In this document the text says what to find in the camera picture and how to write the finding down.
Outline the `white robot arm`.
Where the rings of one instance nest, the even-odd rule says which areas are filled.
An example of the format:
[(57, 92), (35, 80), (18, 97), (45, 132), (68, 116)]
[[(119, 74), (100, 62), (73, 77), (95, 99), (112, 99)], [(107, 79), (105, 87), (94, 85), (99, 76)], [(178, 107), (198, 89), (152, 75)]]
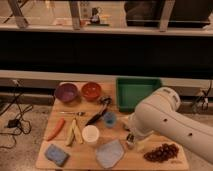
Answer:
[(175, 90), (158, 88), (136, 105), (124, 123), (136, 140), (156, 131), (213, 164), (213, 127), (178, 113), (180, 104)]

